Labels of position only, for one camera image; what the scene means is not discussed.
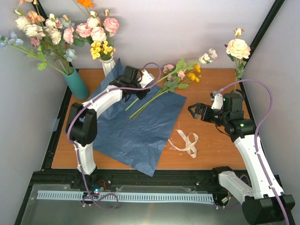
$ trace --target peach rose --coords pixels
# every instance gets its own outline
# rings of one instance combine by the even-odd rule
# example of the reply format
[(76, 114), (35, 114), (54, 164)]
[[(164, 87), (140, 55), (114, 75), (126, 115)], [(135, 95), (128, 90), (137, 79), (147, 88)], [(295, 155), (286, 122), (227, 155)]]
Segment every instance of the peach rose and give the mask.
[(94, 29), (92, 29), (90, 36), (92, 37), (93, 41), (106, 41), (106, 34), (102, 27), (95, 27)]
[(76, 31), (82, 38), (87, 38), (90, 35), (92, 29), (88, 27), (87, 23), (81, 23), (77, 25)]
[(109, 32), (109, 36), (114, 36), (118, 29), (119, 29), (119, 23), (115, 18), (106, 18), (104, 20), (104, 28)]
[(250, 47), (242, 39), (236, 38), (231, 40), (226, 47), (226, 53), (238, 59), (248, 59), (250, 55)]
[(69, 28), (65, 29), (65, 31), (64, 31), (64, 40), (69, 44), (74, 43), (73, 32), (74, 32), (73, 27), (69, 27)]

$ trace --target blue flower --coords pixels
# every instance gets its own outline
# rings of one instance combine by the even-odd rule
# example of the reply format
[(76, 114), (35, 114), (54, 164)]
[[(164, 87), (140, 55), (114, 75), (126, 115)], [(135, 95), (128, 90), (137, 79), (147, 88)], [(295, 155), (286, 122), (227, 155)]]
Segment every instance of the blue flower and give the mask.
[(1, 39), (0, 47), (6, 46), (6, 43), (8, 42), (8, 38), (0, 35), (0, 39)]
[(16, 45), (23, 45), (23, 41), (17, 38), (17, 35), (12, 31), (10, 32), (11, 39), (9, 40), (10, 43), (14, 43)]
[(68, 62), (72, 62), (73, 60), (77, 59), (77, 56), (75, 55), (75, 50), (68, 48), (66, 50), (66, 54), (64, 54), (64, 58), (68, 61)]

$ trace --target blue tissue paper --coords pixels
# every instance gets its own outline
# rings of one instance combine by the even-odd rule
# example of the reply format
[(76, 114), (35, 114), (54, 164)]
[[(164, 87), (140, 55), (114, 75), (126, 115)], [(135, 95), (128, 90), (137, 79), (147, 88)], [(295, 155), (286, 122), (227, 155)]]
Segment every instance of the blue tissue paper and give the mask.
[[(102, 92), (111, 81), (124, 73), (120, 59), (101, 82), (90, 99)], [(93, 149), (122, 162), (144, 174), (153, 176), (160, 155), (173, 130), (186, 97), (166, 93), (155, 99), (136, 119), (129, 117), (149, 101), (160, 89), (151, 88), (143, 100), (137, 101), (129, 110), (125, 109), (136, 99), (133, 95), (125, 103), (121, 100), (97, 120), (98, 134)]]

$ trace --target vase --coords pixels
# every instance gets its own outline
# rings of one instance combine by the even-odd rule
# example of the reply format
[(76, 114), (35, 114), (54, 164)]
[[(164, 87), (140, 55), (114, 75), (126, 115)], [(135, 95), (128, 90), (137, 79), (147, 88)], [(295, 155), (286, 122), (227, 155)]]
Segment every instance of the vase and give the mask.
[(75, 98), (78, 100), (86, 99), (89, 96), (90, 91), (83, 82), (82, 78), (79, 76), (79, 73), (76, 71), (76, 69), (73, 67), (71, 67), (71, 69), (73, 70), (72, 74), (68, 76), (64, 75), (67, 85), (69, 86)]
[(113, 56), (110, 60), (102, 60), (102, 68), (105, 77), (109, 74), (109, 72), (114, 68), (115, 65), (116, 63), (113, 60)]

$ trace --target orange flower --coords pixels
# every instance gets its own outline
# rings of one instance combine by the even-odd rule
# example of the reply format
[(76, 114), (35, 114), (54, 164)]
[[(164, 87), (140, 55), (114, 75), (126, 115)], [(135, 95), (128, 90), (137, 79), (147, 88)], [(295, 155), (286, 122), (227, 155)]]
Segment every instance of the orange flower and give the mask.
[(78, 3), (80, 3), (84, 7), (92, 7), (94, 8), (94, 5), (92, 4), (92, 0), (77, 0)]

